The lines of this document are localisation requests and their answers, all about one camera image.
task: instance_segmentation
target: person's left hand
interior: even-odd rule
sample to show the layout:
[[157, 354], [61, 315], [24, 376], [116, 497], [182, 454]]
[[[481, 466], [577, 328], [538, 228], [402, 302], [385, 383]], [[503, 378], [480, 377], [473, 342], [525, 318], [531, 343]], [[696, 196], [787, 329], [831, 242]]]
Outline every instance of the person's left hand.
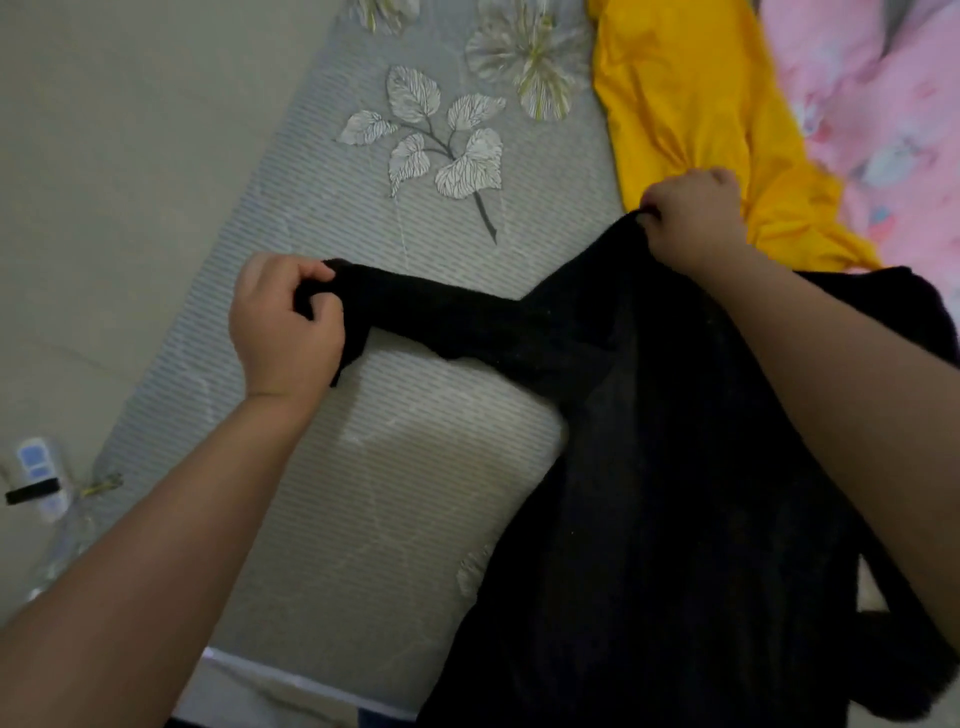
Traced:
[[230, 338], [243, 364], [247, 397], [289, 402], [311, 417], [337, 372], [344, 348], [344, 309], [332, 293], [310, 299], [314, 320], [294, 311], [304, 279], [333, 280], [322, 261], [257, 253], [237, 278], [230, 307]]

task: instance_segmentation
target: flower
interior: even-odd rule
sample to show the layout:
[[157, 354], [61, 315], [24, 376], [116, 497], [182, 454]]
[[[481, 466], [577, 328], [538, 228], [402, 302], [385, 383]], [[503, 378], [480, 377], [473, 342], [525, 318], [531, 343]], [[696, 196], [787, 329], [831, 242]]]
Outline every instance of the flower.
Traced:
[[551, 0], [479, 0], [480, 30], [467, 43], [467, 65], [485, 81], [509, 80], [538, 121], [570, 113], [589, 85], [587, 23], [561, 30]]
[[420, 0], [350, 0], [350, 13], [371, 33], [382, 20], [389, 33], [400, 35], [420, 16]]

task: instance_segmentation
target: hand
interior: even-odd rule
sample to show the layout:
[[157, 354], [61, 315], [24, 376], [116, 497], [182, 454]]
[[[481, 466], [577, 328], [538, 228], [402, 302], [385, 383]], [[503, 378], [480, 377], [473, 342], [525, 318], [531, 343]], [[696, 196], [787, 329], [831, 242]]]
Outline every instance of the hand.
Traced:
[[257, 253], [237, 278], [230, 307], [230, 338], [243, 364], [247, 397], [288, 402], [310, 418], [330, 386], [344, 348], [344, 308], [332, 293], [310, 299], [314, 320], [294, 311], [304, 279], [333, 280], [321, 261]]
[[660, 220], [637, 216], [653, 256], [698, 282], [725, 256], [750, 250], [740, 217], [740, 187], [729, 169], [691, 169], [667, 178], [651, 185], [640, 205], [660, 210]]

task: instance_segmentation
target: yellow cloth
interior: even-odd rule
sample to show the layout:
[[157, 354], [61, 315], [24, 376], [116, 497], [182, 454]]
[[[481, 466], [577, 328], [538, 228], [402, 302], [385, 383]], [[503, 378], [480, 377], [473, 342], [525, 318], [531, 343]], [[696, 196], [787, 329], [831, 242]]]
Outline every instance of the yellow cloth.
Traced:
[[729, 167], [750, 242], [774, 260], [881, 267], [836, 222], [841, 183], [807, 160], [748, 0], [588, 0], [588, 12], [624, 207], [690, 167]]

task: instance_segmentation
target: pink floral cloth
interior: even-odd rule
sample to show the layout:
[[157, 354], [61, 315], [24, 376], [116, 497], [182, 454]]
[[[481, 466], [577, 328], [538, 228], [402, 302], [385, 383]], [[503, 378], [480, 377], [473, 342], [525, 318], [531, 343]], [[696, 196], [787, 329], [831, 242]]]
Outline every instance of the pink floral cloth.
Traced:
[[780, 85], [842, 214], [960, 322], [960, 0], [917, 0], [883, 55], [882, 0], [762, 0]]

